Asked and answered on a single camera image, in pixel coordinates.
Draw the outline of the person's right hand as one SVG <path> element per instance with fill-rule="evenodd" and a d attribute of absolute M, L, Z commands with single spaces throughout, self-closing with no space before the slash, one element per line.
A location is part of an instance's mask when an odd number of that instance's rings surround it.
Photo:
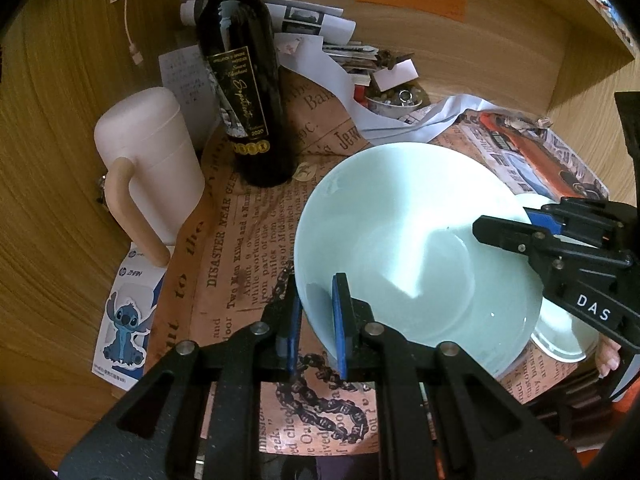
<path fill-rule="evenodd" d="M 605 378 L 620 366 L 620 344 L 607 336 L 600 336 L 594 362 L 601 378 Z"/>

